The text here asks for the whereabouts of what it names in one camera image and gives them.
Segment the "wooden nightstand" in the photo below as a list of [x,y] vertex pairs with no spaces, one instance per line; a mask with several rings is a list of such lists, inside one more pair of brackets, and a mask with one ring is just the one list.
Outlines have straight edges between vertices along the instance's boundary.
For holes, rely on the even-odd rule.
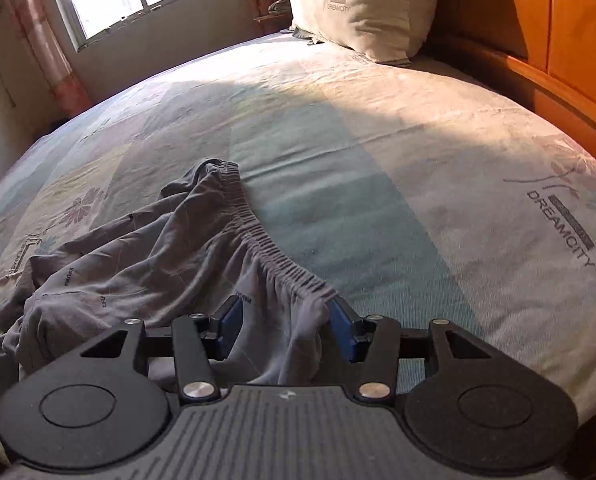
[[268,13],[254,18],[261,36],[276,34],[290,27],[292,23],[291,13]]

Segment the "beige pillow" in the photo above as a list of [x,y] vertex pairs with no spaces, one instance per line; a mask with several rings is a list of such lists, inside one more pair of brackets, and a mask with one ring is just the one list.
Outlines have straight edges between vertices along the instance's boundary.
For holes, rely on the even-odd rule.
[[438,0],[289,0],[292,25],[380,64],[406,64],[423,46]]

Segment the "grey object on nightstand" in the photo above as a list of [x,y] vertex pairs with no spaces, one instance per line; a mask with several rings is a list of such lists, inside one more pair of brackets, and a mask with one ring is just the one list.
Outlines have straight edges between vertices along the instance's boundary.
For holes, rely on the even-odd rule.
[[289,15],[291,13],[290,0],[276,0],[267,9],[270,15]]

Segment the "orange wooden headboard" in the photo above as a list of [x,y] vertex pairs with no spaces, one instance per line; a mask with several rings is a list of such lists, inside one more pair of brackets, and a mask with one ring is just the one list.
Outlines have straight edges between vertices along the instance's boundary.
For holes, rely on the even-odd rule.
[[596,158],[596,0],[438,0],[425,51]]

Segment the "pink striped left curtain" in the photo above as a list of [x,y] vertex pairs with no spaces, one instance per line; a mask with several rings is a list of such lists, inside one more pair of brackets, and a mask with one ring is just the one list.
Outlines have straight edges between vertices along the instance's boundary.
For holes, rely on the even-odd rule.
[[60,47],[42,0],[4,1],[19,37],[63,112],[72,118],[88,110],[92,101]]

